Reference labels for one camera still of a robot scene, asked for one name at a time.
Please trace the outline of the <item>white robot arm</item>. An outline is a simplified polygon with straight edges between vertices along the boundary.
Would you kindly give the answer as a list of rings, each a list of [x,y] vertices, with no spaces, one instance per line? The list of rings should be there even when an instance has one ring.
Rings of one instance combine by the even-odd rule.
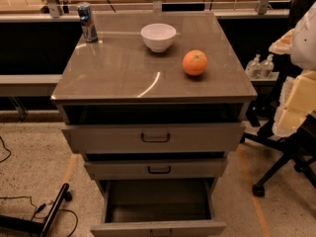
[[[291,63],[302,69],[295,79],[285,79],[274,117],[273,133],[288,137],[316,110],[316,3],[269,51],[289,54]]]

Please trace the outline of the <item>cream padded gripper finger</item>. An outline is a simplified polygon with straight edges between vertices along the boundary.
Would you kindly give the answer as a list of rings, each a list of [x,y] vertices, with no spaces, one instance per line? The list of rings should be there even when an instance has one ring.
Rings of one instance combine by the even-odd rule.
[[[273,133],[289,137],[297,132],[307,116],[316,110],[316,72],[287,77],[282,85],[279,106],[274,117]]]

